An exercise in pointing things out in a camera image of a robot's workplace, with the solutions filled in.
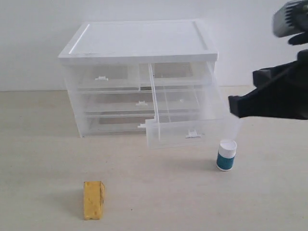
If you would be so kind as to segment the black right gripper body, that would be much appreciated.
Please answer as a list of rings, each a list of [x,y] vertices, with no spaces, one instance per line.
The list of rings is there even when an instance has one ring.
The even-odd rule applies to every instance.
[[[308,50],[297,53],[290,63],[253,71],[253,84],[262,93],[281,95],[308,93]]]

